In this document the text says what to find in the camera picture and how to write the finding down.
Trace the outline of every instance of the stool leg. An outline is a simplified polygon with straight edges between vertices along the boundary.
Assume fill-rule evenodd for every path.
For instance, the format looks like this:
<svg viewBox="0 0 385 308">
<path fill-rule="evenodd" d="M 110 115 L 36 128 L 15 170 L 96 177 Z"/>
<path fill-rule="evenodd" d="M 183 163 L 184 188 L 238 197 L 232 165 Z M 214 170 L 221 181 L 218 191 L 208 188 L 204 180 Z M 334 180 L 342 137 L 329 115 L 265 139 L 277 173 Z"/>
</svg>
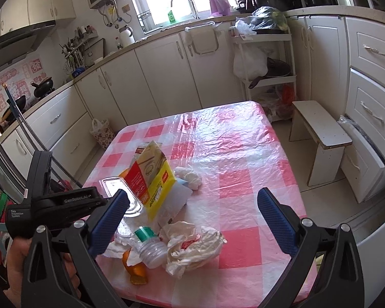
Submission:
<svg viewBox="0 0 385 308">
<path fill-rule="evenodd" d="M 311 135 L 304 125 L 304 118 L 294 111 L 294 118 L 292 118 L 292 126 L 290 131 L 290 141 L 308 140 Z"/>
<path fill-rule="evenodd" d="M 321 145 L 318 144 L 308 186 L 329 183 L 335 179 L 341 164 L 344 149 L 345 147 L 323 149 Z"/>
</svg>

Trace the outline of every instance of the human hand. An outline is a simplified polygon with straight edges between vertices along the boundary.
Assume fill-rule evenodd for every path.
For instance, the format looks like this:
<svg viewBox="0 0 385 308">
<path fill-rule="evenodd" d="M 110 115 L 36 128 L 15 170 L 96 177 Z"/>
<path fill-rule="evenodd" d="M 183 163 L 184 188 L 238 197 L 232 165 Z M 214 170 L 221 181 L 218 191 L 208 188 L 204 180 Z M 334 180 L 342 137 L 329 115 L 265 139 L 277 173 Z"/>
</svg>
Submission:
<svg viewBox="0 0 385 308">
<path fill-rule="evenodd" d="M 23 283 L 24 260 L 29 254 L 31 243 L 31 239 L 26 240 L 17 237 L 13 240 L 7 254 L 7 278 L 10 288 L 5 290 L 4 293 L 17 308 L 21 307 L 21 286 Z M 77 277 L 77 271 L 74 267 L 73 260 L 69 254 L 63 254 L 63 260 L 70 281 L 73 284 L 78 297 L 81 297 L 81 293 L 77 289 L 80 284 L 80 279 Z"/>
</svg>

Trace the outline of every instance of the range hood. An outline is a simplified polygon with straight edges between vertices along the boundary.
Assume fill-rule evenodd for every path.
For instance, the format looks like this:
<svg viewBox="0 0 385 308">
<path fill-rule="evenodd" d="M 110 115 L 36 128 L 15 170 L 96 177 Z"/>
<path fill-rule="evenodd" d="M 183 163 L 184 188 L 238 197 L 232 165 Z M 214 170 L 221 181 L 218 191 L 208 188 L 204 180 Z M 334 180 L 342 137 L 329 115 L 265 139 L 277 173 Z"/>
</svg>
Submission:
<svg viewBox="0 0 385 308">
<path fill-rule="evenodd" d="M 55 21 L 47 21 L 0 36 L 0 72 L 37 50 L 55 26 Z"/>
</svg>

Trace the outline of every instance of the wall outlet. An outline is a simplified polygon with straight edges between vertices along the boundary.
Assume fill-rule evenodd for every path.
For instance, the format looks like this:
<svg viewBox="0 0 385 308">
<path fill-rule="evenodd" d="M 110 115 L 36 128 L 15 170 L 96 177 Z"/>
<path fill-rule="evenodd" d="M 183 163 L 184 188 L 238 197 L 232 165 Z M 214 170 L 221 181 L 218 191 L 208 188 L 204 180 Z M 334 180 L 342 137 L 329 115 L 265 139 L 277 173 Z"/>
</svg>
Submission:
<svg viewBox="0 0 385 308">
<path fill-rule="evenodd" d="M 128 12 L 128 11 L 130 11 L 130 5 L 129 4 L 126 4 L 124 7 L 122 7 L 122 10 L 123 10 L 123 12 Z"/>
</svg>

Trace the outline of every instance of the checkered tablecloth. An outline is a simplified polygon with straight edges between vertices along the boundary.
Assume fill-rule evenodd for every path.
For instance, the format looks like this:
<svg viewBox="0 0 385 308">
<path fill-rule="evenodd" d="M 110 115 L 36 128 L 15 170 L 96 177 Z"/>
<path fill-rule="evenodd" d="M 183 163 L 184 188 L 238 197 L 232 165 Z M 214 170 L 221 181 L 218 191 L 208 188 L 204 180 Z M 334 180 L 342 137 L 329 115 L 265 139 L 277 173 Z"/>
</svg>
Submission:
<svg viewBox="0 0 385 308">
<path fill-rule="evenodd" d="M 96 165 L 85 186 L 119 175 L 141 142 L 155 140 L 171 167 L 188 164 L 203 178 L 177 220 L 222 231 L 228 243 L 207 265 L 181 280 L 163 268 L 148 270 L 149 283 L 130 284 L 120 259 L 97 261 L 124 298 L 160 307 L 257 307 L 290 257 L 281 252 L 257 207 L 257 192 L 268 187 L 300 216 L 305 208 L 288 159 L 262 108 L 254 102 L 225 105 L 124 128 Z M 315 268 L 300 291 L 305 298 Z"/>
</svg>

